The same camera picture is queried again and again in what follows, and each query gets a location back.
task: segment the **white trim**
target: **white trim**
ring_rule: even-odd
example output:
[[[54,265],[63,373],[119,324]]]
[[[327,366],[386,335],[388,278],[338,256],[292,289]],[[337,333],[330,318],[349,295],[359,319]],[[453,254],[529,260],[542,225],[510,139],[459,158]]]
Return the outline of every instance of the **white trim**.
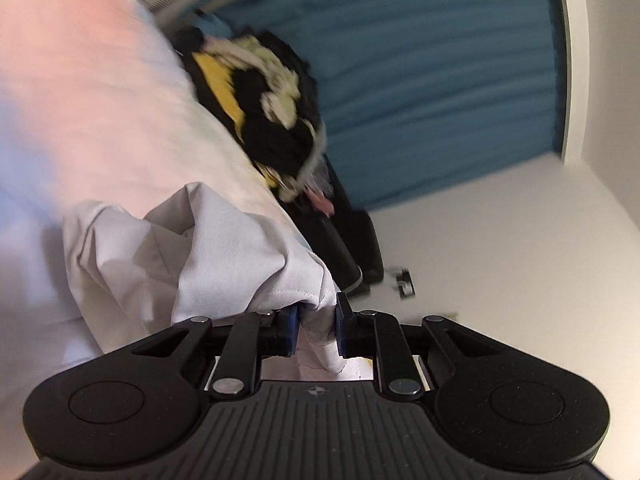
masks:
[[[589,20],[587,0],[562,0],[567,52],[566,119],[562,160],[582,158],[589,104]]]

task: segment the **yellow fabric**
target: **yellow fabric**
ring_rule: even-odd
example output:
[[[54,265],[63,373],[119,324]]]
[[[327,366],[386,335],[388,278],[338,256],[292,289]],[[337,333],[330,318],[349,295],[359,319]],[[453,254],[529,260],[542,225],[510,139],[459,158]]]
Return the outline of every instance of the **yellow fabric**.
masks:
[[[220,62],[209,54],[193,53],[193,59],[202,70],[207,85],[216,96],[216,99],[222,106],[231,120],[236,125],[236,136],[242,140],[242,124],[244,124],[244,112],[239,107],[238,101],[234,94],[234,86],[231,81],[232,69]]]

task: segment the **metal screw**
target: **metal screw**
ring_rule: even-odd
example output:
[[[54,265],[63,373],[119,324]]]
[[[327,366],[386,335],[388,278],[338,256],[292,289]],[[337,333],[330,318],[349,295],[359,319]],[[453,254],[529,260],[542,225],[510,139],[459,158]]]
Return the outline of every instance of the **metal screw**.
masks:
[[[213,383],[212,388],[219,394],[236,395],[242,391],[244,383],[240,379],[225,377]]]
[[[413,379],[394,379],[389,383],[389,389],[398,395],[415,395],[420,391],[420,383]]]

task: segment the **ribbed black surface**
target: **ribbed black surface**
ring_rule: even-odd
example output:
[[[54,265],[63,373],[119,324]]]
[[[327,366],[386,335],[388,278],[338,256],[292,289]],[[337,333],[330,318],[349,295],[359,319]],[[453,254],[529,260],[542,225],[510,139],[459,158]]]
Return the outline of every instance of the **ribbed black surface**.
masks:
[[[415,404],[383,399],[369,381],[262,383],[251,398],[214,405],[177,449],[120,471],[43,460],[25,480],[450,479],[602,480],[590,464],[562,472],[504,472],[468,459]]]

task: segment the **gray garment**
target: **gray garment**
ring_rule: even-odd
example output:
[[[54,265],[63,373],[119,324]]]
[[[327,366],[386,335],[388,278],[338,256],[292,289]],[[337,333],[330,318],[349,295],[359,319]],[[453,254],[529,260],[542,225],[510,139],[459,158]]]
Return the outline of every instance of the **gray garment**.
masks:
[[[270,218],[241,212],[204,184],[183,187],[145,219],[83,202],[63,232],[71,291],[105,352],[192,316],[228,324],[245,310],[302,301],[303,348],[270,373],[310,378],[299,370],[306,365],[319,368],[318,379],[360,376],[337,354],[335,286],[324,263]]]

